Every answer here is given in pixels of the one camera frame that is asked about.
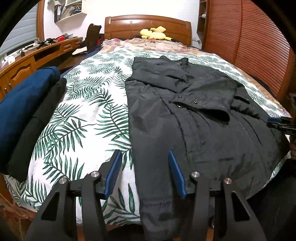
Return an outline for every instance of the metal screw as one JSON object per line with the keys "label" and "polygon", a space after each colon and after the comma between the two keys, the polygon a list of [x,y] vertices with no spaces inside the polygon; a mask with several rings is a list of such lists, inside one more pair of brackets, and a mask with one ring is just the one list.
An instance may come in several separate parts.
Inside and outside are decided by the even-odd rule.
{"label": "metal screw", "polygon": [[232,184],[232,180],[231,180],[230,178],[225,178],[225,179],[224,179],[224,182],[225,182],[226,184]]}
{"label": "metal screw", "polygon": [[59,180],[59,183],[60,184],[64,184],[64,183],[66,183],[67,182],[67,178],[65,178],[65,177],[62,177],[60,180]]}
{"label": "metal screw", "polygon": [[213,218],[211,225],[212,225],[212,228],[215,228],[215,218]]}
{"label": "metal screw", "polygon": [[98,175],[100,175],[100,173],[97,172],[97,171],[94,171],[94,172],[91,173],[92,177],[97,177]]}
{"label": "metal screw", "polygon": [[200,176],[200,173],[199,172],[192,172],[191,173],[191,176],[193,176],[193,177],[199,177]]}

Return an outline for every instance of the wooden wardrobe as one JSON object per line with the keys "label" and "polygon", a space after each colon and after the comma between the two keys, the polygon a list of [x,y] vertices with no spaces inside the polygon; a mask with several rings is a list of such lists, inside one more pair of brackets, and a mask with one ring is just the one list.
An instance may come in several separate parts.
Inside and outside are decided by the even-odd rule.
{"label": "wooden wardrobe", "polygon": [[284,107],[296,92],[295,54],[251,0],[207,0],[202,49],[263,81]]}

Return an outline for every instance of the blue cushion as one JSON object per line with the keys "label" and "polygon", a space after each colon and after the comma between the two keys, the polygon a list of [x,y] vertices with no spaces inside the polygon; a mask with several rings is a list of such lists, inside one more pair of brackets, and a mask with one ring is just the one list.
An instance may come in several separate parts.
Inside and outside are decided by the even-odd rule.
{"label": "blue cushion", "polygon": [[56,67],[40,69],[13,88],[0,102],[0,172],[5,166],[24,128],[50,88],[60,79]]}

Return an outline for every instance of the window blind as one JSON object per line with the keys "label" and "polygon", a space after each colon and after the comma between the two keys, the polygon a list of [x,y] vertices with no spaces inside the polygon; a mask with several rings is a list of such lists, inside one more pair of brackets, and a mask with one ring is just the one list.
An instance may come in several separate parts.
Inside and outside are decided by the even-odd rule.
{"label": "window blind", "polygon": [[17,23],[0,47],[0,56],[30,41],[37,39],[37,5]]}

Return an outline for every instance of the stuffed animal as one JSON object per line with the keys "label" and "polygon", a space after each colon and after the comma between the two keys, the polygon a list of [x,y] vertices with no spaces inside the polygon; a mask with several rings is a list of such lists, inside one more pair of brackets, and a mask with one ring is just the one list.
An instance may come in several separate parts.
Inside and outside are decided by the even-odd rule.
{"label": "stuffed animal", "polygon": [[159,40],[168,40],[172,41],[172,38],[166,37],[163,33],[166,29],[162,26],[159,26],[158,28],[151,28],[148,29],[142,29],[140,31],[140,34],[143,39],[159,39]]}

